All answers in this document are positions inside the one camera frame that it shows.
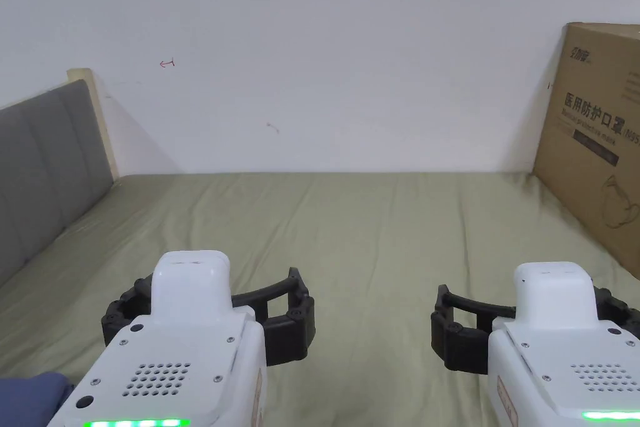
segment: wrinkled sheet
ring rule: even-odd
[[[517,265],[574,261],[640,306],[640,282],[527,174],[132,176],[0,289],[0,376],[79,381],[107,304],[176,249],[224,251],[233,293],[294,266],[315,297],[309,357],[269,369],[267,427],[495,427],[486,379],[431,350],[439,284],[513,304]]]

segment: bed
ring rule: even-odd
[[[75,93],[61,101],[64,108],[52,108],[70,85]],[[98,139],[104,146],[104,128],[88,115],[95,108],[90,93],[80,80],[10,107],[33,142],[3,137],[7,115],[0,110],[1,214],[14,223],[24,214],[21,228],[0,220],[0,376],[57,371],[78,381],[104,348],[100,318],[108,303],[175,249],[224,251],[233,293],[275,283],[297,267],[315,297],[317,335],[309,357],[269,369],[267,427],[495,427],[485,378],[446,371],[431,350],[429,314],[439,284],[513,304],[518,264],[567,260],[597,286],[640,306],[639,281],[527,173],[117,178],[108,153],[92,150]],[[71,122],[77,145],[49,154],[31,149],[41,157],[37,167],[24,153],[28,145],[68,136],[56,126],[69,123],[70,111],[88,118]],[[43,125],[46,112],[51,117]],[[64,122],[54,122],[63,115]],[[17,122],[18,114],[12,118]],[[81,188],[74,182],[81,167],[71,177],[55,170],[68,168],[63,160],[71,157],[84,165]],[[55,229],[39,233],[30,250],[21,244],[16,254],[10,235],[24,244],[29,225],[42,230],[43,211],[54,215],[43,199],[19,207],[8,199],[25,169],[30,176],[20,182],[51,184],[50,202],[61,205],[64,198],[73,208],[60,214]],[[285,305],[276,303],[278,309]],[[469,317],[459,320],[472,324]]]

